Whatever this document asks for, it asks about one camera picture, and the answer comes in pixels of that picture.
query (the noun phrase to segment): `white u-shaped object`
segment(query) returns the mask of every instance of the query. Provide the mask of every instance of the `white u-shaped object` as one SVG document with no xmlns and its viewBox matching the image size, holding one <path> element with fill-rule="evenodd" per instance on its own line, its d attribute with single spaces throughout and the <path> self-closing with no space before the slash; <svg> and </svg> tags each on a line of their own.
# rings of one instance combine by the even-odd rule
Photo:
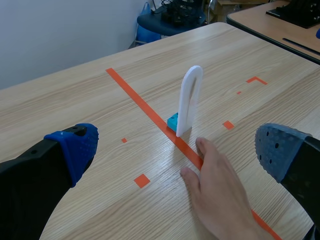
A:
<svg viewBox="0 0 320 240">
<path fill-rule="evenodd" d="M 191 67 L 185 74 L 180 92 L 176 136 L 180 137 L 192 127 L 204 71 L 200 66 Z"/>
</svg>

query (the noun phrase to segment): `orange tape corner marker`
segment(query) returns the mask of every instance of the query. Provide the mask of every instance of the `orange tape corner marker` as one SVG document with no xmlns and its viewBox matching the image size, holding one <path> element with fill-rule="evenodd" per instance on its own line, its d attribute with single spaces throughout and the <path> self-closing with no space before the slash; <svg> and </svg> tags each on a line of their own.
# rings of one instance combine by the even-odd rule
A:
<svg viewBox="0 0 320 240">
<path fill-rule="evenodd" d="M 150 180 L 146 177 L 146 175 L 141 174 L 134 180 L 134 182 L 139 186 L 139 188 L 142 189 L 144 186 L 150 183 Z"/>
<path fill-rule="evenodd" d="M 223 126 L 225 126 L 225 128 L 228 130 L 233 129 L 235 127 L 230 121 L 225 121 L 223 123 Z"/>
<path fill-rule="evenodd" d="M 249 83 L 252 83 L 254 80 L 257 80 L 258 82 L 262 83 L 263 85 L 267 85 L 268 83 L 263 81 L 262 79 L 258 78 L 257 76 L 254 76 L 250 79 L 248 79 L 246 82 L 249 84 Z"/>
</svg>

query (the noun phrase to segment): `white wall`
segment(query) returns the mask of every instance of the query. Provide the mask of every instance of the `white wall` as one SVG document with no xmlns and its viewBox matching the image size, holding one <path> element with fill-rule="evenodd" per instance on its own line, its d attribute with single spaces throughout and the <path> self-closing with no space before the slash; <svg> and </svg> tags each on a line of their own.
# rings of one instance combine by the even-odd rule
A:
<svg viewBox="0 0 320 240">
<path fill-rule="evenodd" d="M 0 0 L 0 89 L 126 50 L 145 2 Z"/>
</svg>

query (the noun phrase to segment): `table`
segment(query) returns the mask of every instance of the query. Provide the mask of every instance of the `table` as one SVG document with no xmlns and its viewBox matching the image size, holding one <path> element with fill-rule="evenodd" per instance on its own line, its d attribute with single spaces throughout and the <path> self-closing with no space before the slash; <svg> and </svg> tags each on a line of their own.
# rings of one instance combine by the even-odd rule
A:
<svg viewBox="0 0 320 240">
<path fill-rule="evenodd" d="M 316 32 L 320 28 L 320 25 L 305 29 L 266 14 L 266 11 L 268 10 L 287 4 L 287 1 L 274 1 L 256 6 L 243 11 L 231 13 L 228 15 L 226 21 L 228 24 L 231 24 L 241 30 L 284 48 L 314 63 L 320 64 L 319 54 L 315 54 L 283 40 L 283 38 L 286 38 L 320 52 L 320 39 L 316 38 Z"/>
<path fill-rule="evenodd" d="M 196 137 L 214 141 L 252 209 L 283 239 L 303 238 L 312 222 L 260 166 L 254 136 L 274 122 L 320 137 L 320 69 L 214 23 L 0 91 L 0 161 L 76 123 L 98 127 L 94 161 L 57 205 L 42 240 L 214 239 L 191 210 L 180 177 L 184 166 L 199 171 L 106 72 L 113 68 L 166 121 L 178 111 L 183 76 L 194 65 L 204 79 L 193 127 L 182 139 L 194 151 Z M 246 82 L 254 76 L 267 85 Z M 139 188 L 134 179 L 142 174 L 150 183 Z"/>
</svg>

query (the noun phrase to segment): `table edge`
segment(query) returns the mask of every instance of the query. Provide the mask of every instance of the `table edge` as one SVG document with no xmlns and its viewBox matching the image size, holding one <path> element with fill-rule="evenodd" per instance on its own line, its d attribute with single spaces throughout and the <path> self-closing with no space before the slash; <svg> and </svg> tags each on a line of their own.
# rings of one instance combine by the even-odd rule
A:
<svg viewBox="0 0 320 240">
<path fill-rule="evenodd" d="M 317 58 L 315 58 L 313 56 L 310 56 L 310 55 L 308 55 L 306 53 L 303 53 L 303 52 L 301 52 L 299 50 L 296 50 L 296 49 L 294 49 L 294 48 L 292 48 L 292 47 L 290 47 L 288 45 L 285 45 L 285 44 L 283 44 L 283 43 L 281 43 L 281 42 L 279 42 L 277 40 L 274 40 L 274 39 L 272 39 L 272 38 L 270 38 L 270 37 L 268 37 L 266 35 L 263 35 L 262 33 L 259 33 L 259 32 L 255 31 L 255 30 L 252 30 L 251 28 L 249 28 L 249 27 L 247 27 L 247 26 L 245 26 L 245 25 L 233 20 L 231 18 L 232 14 L 233 13 L 229 13 L 226 16 L 226 22 L 228 24 L 230 24 L 231 26 L 236 27 L 236 28 L 238 28 L 238 29 L 240 29 L 242 31 L 245 31 L 246 33 L 249 33 L 251 35 L 254 35 L 254 36 L 256 36 L 256 37 L 258 37 L 258 38 L 260 38 L 262 40 L 265 40 L 265 41 L 267 41 L 267 42 L 269 42 L 271 44 L 274 44 L 274 45 L 276 45 L 276 46 L 278 46 L 278 47 L 280 47 L 282 49 L 285 49 L 285 50 L 287 50 L 287 51 L 289 51 L 289 52 L 291 52 L 293 54 L 296 54 L 296 55 L 298 55 L 298 56 L 300 56 L 300 57 L 302 57 L 304 59 L 307 59 L 307 60 L 309 60 L 309 61 L 311 61 L 311 62 L 313 62 L 315 64 L 320 65 L 320 59 L 317 59 Z"/>
</svg>

